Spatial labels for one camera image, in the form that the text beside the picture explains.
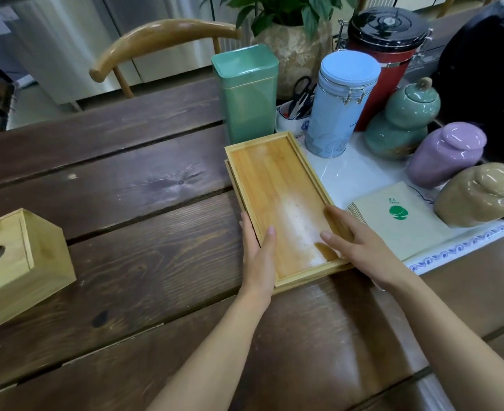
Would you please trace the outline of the bamboo serving tray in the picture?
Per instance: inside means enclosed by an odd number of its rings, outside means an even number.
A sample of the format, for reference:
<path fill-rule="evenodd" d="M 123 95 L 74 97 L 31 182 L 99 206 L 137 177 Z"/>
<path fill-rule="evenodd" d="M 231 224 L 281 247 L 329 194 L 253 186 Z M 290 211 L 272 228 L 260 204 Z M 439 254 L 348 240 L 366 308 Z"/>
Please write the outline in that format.
<path fill-rule="evenodd" d="M 230 181 L 232 183 L 237 201 L 239 203 L 239 207 L 240 207 L 241 211 L 246 212 L 247 208 L 244 203 L 244 199 L 242 197 L 242 193 L 240 191 L 239 185 L 235 179 L 233 169 L 232 169 L 228 159 L 226 159 L 224 161 L 224 163 L 226 165 L 228 175 L 230 177 Z M 349 270 L 354 269 L 354 266 L 351 263 L 342 264 L 340 261 L 342 261 L 342 260 L 339 259 L 337 261 L 327 262 L 327 263 L 320 265 L 319 267 L 308 269 L 304 273 L 300 273 L 297 276 L 295 276 L 289 282 L 285 282 L 285 283 L 280 282 L 279 283 L 278 281 L 276 281 L 276 286 L 274 287 L 274 294 L 280 294 L 283 291 L 287 291 L 287 290 L 299 287 L 301 285 L 311 283 L 313 281 L 316 281 L 317 279 L 321 279 L 323 277 L 327 277 L 327 276 L 330 276 L 335 273 L 339 273 L 342 271 L 349 271 Z"/>
<path fill-rule="evenodd" d="M 339 259 L 351 263 L 321 240 L 322 231 L 349 241 L 353 235 L 325 212 L 334 203 L 291 132 L 229 145 L 225 151 L 258 242 L 269 226 L 276 229 L 276 281 L 289 282 Z"/>

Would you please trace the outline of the wooden chair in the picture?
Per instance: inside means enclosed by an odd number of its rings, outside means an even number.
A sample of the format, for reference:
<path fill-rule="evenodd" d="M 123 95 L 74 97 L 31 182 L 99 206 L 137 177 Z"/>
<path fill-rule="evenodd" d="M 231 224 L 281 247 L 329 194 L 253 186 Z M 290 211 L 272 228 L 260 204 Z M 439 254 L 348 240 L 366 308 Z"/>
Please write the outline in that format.
<path fill-rule="evenodd" d="M 240 40 L 242 29 L 225 22 L 199 19 L 165 19 L 147 23 L 121 36 L 111 44 L 95 64 L 89 75 L 97 83 L 105 81 L 113 73 L 125 98 L 134 98 L 130 86 L 119 70 L 123 62 L 155 53 L 184 43 L 210 38 L 214 53 L 221 53 L 220 39 Z"/>

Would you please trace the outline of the green leafy plant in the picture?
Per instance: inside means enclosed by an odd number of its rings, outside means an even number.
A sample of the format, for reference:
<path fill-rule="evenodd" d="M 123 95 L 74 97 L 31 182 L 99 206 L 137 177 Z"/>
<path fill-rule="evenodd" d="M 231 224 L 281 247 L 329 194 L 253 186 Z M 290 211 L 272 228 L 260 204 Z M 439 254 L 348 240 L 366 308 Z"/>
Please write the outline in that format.
<path fill-rule="evenodd" d="M 352 7 L 357 7 L 362 0 L 345 1 Z M 214 0 L 202 0 L 200 6 L 213 2 Z M 238 11 L 235 22 L 237 28 L 253 14 L 250 29 L 255 37 L 271 25 L 280 25 L 303 27 L 309 39 L 316 35 L 322 22 L 331 21 L 335 10 L 343 8 L 342 0 L 220 0 L 220 6 L 222 5 Z"/>

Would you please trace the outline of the mottled beige plant pot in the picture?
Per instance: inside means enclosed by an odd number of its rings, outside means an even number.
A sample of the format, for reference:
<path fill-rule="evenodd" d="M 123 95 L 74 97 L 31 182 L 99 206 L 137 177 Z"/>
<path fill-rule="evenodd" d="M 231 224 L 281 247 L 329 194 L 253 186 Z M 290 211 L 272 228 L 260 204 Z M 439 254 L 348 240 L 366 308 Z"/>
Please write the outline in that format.
<path fill-rule="evenodd" d="M 317 81 L 321 61 L 332 53 L 332 24 L 321 21 L 317 33 L 310 38 L 303 26 L 272 24 L 259 36 L 251 36 L 250 44 L 268 46 L 279 62 L 276 97 L 289 101 L 294 85 L 302 76 Z"/>

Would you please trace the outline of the light blue clasp canister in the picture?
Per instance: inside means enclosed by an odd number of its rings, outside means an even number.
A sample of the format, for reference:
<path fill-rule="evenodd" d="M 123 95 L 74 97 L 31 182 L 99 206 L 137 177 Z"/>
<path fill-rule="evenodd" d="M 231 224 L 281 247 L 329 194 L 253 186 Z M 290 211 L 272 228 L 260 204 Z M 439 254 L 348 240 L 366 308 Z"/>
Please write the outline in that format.
<path fill-rule="evenodd" d="M 345 151 L 380 73 L 379 62 L 360 51 L 344 49 L 324 57 L 304 138 L 312 154 L 335 158 Z"/>

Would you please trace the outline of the person's left hand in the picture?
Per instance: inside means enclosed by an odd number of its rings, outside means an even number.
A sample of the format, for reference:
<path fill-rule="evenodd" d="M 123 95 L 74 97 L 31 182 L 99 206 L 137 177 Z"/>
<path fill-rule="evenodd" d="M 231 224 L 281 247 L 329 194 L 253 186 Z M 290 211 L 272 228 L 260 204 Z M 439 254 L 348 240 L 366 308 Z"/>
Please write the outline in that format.
<path fill-rule="evenodd" d="M 239 295 L 253 299 L 266 308 L 270 304 L 276 281 L 274 255 L 265 251 L 264 239 L 262 244 L 258 243 L 248 213 L 242 211 L 241 218 L 243 261 Z"/>

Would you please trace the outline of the person's right hand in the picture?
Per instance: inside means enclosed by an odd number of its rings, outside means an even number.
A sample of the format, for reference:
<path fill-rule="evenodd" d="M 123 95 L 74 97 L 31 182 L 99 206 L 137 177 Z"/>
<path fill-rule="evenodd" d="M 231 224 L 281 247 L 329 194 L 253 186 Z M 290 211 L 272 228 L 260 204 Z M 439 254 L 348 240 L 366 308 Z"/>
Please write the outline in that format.
<path fill-rule="evenodd" d="M 349 212 L 327 205 L 325 212 L 353 235 L 353 255 L 345 257 L 355 268 L 384 290 L 403 289 L 419 277 L 407 268 L 370 227 Z"/>

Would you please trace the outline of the stack of beige paper napkins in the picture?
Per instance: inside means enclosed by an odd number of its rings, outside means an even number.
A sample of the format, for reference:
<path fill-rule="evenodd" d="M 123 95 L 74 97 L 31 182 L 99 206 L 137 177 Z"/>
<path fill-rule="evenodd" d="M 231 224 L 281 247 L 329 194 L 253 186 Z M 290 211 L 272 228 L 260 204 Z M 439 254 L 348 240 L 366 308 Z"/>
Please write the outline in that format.
<path fill-rule="evenodd" d="M 451 228 L 403 181 L 356 199 L 347 211 L 375 231 L 400 261 L 453 235 Z"/>

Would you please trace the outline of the white and blue holder cup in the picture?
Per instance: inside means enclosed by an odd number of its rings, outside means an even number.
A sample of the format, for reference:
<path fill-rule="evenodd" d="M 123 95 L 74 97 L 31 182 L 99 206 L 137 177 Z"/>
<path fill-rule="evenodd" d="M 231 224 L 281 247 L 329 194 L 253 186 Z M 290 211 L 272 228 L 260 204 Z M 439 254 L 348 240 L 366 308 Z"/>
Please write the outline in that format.
<path fill-rule="evenodd" d="M 287 101 L 276 108 L 276 132 L 292 132 L 295 137 L 304 135 L 310 124 L 310 111 L 301 118 L 289 119 L 291 101 Z"/>

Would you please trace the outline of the bamboo tissue box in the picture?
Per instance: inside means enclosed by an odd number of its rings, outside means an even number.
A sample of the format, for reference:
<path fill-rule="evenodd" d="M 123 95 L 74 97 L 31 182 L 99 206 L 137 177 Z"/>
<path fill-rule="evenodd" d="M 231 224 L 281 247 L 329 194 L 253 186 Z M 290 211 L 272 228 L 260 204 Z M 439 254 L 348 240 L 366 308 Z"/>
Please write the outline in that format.
<path fill-rule="evenodd" d="M 0 325 L 77 280 L 62 228 L 23 208 L 0 217 Z"/>

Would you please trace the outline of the white tray with blue pattern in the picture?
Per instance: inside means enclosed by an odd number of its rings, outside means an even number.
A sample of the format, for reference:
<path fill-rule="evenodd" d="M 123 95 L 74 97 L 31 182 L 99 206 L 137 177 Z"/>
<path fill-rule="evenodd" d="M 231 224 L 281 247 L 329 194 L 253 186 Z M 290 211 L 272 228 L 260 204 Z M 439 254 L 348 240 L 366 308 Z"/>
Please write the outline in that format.
<path fill-rule="evenodd" d="M 346 209 L 352 201 L 378 189 L 405 182 L 427 207 L 432 207 L 443 186 L 434 189 L 417 187 L 405 174 L 406 160 L 385 160 L 371 154 L 361 132 L 351 136 L 346 150 L 335 158 L 321 158 L 304 145 L 304 155 L 330 195 L 333 203 Z M 470 254 L 504 237 L 504 220 L 495 220 L 472 228 L 453 228 L 451 238 L 403 261 L 417 275 L 422 275 L 448 262 Z"/>

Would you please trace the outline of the red canister with black lid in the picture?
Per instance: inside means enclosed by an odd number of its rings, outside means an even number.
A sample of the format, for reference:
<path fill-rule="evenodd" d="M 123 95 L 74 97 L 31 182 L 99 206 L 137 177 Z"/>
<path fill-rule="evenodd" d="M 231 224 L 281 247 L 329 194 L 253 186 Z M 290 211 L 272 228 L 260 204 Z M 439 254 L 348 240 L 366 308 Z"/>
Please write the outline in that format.
<path fill-rule="evenodd" d="M 365 131 L 371 119 L 385 108 L 430 33 L 426 19 L 403 8 L 377 6 L 353 15 L 347 27 L 345 48 L 368 54 L 381 66 L 355 131 Z"/>

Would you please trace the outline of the beige ceramic jar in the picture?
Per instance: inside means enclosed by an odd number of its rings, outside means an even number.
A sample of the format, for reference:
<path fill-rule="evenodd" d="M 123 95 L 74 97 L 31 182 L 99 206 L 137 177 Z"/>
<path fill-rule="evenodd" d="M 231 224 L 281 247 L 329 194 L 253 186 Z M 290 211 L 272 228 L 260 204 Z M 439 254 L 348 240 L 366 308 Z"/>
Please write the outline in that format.
<path fill-rule="evenodd" d="M 450 227 L 475 227 L 504 217 L 504 164 L 471 166 L 450 179 L 434 201 Z"/>

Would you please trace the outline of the person's right forearm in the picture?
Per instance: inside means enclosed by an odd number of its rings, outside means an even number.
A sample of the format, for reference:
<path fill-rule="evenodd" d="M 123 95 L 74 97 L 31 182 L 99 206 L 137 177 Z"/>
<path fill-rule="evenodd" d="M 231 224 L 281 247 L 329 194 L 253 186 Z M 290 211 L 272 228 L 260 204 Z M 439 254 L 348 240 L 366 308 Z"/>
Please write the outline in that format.
<path fill-rule="evenodd" d="M 399 304 L 422 352 L 458 411 L 504 411 L 504 360 L 406 267 L 373 282 Z"/>

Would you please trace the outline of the green ceramic gourd jar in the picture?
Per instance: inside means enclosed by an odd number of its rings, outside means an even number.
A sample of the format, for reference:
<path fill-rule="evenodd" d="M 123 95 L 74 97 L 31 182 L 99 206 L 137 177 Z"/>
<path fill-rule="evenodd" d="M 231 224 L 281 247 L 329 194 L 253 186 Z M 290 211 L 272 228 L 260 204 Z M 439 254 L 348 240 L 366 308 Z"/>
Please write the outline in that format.
<path fill-rule="evenodd" d="M 383 159 L 408 158 L 427 137 L 428 125 L 440 108 L 441 99 L 430 77 L 399 88 L 367 125 L 364 140 L 368 150 Z"/>

